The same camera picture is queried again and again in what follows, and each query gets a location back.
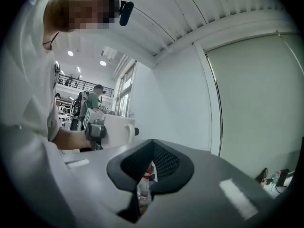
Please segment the black railing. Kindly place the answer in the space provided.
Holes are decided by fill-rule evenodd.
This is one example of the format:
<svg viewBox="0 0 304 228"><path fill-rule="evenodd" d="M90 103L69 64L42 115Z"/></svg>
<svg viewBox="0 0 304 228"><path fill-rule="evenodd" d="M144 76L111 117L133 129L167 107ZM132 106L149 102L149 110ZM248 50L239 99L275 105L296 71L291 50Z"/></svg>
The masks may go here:
<svg viewBox="0 0 304 228"><path fill-rule="evenodd" d="M57 83L62 86L68 86L74 89L79 89L81 91L91 91L96 86L96 84L94 83L64 75L59 75ZM114 89L103 86L103 90L104 95L109 97L113 96Z"/></svg>

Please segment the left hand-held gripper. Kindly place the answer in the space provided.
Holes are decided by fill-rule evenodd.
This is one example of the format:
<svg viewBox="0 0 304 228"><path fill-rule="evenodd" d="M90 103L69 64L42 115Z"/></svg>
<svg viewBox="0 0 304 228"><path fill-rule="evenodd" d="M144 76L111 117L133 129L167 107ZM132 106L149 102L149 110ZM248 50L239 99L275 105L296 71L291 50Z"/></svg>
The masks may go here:
<svg viewBox="0 0 304 228"><path fill-rule="evenodd" d="M102 149L101 140L105 138L106 135L106 127L104 123L104 113L100 110L87 110L83 119L83 127L86 139L91 143L92 150Z"/></svg>

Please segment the clear water bottle red cap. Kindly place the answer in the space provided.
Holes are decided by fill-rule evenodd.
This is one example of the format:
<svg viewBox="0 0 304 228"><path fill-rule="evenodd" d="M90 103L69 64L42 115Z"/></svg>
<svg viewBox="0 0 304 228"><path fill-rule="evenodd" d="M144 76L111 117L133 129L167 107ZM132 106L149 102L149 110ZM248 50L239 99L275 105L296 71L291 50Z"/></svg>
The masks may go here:
<svg viewBox="0 0 304 228"><path fill-rule="evenodd" d="M139 208L146 208L152 201L151 186L155 184L155 173L148 168L137 185L137 199Z"/></svg>

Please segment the tall window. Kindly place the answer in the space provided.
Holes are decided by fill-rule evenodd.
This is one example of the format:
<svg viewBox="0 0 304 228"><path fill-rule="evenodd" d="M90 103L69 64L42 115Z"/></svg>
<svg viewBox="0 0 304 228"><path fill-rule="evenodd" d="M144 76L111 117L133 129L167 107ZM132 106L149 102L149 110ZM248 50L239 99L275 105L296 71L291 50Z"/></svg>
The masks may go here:
<svg viewBox="0 0 304 228"><path fill-rule="evenodd" d="M134 70L137 61L119 79L119 87L116 94L115 114L121 117L128 117L129 105L131 100Z"/></svg>

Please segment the white ceramic mug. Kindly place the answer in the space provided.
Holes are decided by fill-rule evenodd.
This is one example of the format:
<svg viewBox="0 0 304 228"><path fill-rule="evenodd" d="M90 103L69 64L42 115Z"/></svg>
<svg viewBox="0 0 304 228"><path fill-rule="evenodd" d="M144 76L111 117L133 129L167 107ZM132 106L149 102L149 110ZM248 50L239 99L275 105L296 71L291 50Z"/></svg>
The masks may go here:
<svg viewBox="0 0 304 228"><path fill-rule="evenodd" d="M101 139L102 149L130 144L135 138L135 119L107 114L104 120L106 135Z"/></svg>

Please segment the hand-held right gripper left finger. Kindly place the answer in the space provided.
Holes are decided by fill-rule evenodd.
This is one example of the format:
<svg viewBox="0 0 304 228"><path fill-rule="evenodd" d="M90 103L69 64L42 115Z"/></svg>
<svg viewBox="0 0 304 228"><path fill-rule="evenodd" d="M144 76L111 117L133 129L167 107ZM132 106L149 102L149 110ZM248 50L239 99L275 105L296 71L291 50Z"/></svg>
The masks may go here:
<svg viewBox="0 0 304 228"><path fill-rule="evenodd" d="M144 142L106 151L61 154L20 127L4 128L4 169L17 196L43 226L55 228L153 228L139 215L136 192L116 188L109 160Z"/></svg>

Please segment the dark brown bag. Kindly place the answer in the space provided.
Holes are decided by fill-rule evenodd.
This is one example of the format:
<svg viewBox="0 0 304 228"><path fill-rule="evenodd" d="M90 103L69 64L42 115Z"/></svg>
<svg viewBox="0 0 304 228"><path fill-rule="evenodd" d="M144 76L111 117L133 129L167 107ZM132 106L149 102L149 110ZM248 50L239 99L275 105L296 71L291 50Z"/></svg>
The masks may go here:
<svg viewBox="0 0 304 228"><path fill-rule="evenodd" d="M255 181L261 183L268 175L268 169L264 168L261 173L255 178Z"/></svg>

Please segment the person's left forearm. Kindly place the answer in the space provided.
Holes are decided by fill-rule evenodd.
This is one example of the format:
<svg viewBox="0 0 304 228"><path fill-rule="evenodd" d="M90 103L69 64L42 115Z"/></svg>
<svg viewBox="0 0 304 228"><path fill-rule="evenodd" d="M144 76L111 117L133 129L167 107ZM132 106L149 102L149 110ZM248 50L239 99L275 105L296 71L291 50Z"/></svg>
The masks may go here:
<svg viewBox="0 0 304 228"><path fill-rule="evenodd" d="M59 150L91 148L91 143L86 139L84 130L71 131L61 127L51 142L54 143Z"/></svg>

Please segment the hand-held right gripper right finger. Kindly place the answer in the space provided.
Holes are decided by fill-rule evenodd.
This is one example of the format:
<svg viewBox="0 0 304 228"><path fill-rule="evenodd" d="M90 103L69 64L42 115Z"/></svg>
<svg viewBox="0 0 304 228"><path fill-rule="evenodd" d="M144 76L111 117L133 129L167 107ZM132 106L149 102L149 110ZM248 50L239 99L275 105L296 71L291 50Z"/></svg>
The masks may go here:
<svg viewBox="0 0 304 228"><path fill-rule="evenodd" d="M156 195L142 228L260 228L275 200L251 177L208 151L161 141L194 164L188 183L176 193Z"/></svg>

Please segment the green clear bottle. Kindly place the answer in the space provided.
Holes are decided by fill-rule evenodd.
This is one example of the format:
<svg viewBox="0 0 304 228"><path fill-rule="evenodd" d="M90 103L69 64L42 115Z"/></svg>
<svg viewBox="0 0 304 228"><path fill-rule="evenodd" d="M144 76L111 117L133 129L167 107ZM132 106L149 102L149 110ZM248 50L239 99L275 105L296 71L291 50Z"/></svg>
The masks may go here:
<svg viewBox="0 0 304 228"><path fill-rule="evenodd" d="M276 188L280 175L281 175L281 171L277 171L276 174L274 175L272 182L270 184L270 187L269 187L270 191L273 191Z"/></svg>

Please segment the pale green roller blind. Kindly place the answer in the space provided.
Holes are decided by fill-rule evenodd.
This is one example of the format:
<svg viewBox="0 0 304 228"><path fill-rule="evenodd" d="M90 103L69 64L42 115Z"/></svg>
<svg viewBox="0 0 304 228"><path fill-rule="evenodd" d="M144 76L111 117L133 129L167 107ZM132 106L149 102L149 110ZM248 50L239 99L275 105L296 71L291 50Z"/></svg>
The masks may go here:
<svg viewBox="0 0 304 228"><path fill-rule="evenodd" d="M250 177L294 170L304 137L304 39L264 36L207 55L221 100L220 156Z"/></svg>

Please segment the person's white shirt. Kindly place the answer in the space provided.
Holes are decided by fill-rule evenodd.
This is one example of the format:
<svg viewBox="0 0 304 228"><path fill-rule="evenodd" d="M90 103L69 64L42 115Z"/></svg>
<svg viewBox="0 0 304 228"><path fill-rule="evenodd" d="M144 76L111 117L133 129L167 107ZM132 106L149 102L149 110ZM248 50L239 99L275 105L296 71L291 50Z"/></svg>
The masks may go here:
<svg viewBox="0 0 304 228"><path fill-rule="evenodd" d="M61 122L55 106L55 57L43 43L49 0L26 0L0 48L0 123L52 141Z"/></svg>

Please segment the white low ledge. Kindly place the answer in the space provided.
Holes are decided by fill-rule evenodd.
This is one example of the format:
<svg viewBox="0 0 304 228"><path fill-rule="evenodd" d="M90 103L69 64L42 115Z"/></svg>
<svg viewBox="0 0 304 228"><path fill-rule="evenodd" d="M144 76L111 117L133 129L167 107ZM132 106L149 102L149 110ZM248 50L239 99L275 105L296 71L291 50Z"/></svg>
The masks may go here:
<svg viewBox="0 0 304 228"><path fill-rule="evenodd" d="M290 173L287 175L283 186L273 187L273 179L269 178L265 180L265 183L262 184L262 187L264 191L272 198L275 199L277 196L282 194L290 185L292 179L293 179L294 173Z"/></svg>

